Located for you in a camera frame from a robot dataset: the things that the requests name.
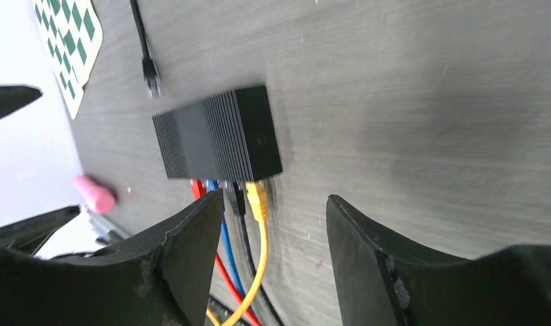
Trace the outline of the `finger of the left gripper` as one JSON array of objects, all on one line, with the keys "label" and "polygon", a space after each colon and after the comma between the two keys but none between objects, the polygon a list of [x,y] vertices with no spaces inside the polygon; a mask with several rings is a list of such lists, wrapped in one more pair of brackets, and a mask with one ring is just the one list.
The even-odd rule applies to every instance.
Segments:
[{"label": "finger of the left gripper", "polygon": [[0,119],[31,104],[43,93],[32,86],[0,86]]},{"label": "finger of the left gripper", "polygon": [[35,255],[54,232],[80,213],[80,206],[67,206],[2,226],[0,227],[0,247]]}]

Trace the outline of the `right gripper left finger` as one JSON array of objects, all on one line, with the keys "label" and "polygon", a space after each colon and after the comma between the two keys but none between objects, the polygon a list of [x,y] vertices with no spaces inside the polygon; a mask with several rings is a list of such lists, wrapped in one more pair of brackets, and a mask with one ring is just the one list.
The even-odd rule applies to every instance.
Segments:
[{"label": "right gripper left finger", "polygon": [[203,325],[223,194],[89,257],[0,247],[0,325]]}]

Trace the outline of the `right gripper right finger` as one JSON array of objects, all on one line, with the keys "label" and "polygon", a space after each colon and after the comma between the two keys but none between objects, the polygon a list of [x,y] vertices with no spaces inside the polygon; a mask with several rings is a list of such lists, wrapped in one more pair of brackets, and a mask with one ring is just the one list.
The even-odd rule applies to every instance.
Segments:
[{"label": "right gripper right finger", "polygon": [[551,245],[466,259],[372,220],[338,195],[326,229],[344,325],[551,325]]}]

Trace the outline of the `green white chessboard mat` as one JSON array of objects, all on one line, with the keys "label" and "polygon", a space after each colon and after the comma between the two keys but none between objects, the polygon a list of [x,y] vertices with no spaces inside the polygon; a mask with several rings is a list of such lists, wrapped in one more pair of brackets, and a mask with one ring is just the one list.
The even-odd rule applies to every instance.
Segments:
[{"label": "green white chessboard mat", "polygon": [[70,117],[77,116],[103,31],[90,0],[34,0],[39,32]]}]

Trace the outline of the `black network switch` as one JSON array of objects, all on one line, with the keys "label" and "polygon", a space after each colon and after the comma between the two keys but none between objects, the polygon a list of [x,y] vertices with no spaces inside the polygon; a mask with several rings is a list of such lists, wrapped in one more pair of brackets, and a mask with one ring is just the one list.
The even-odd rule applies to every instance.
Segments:
[{"label": "black network switch", "polygon": [[283,171],[264,85],[219,92],[152,121],[169,179],[260,181]]}]

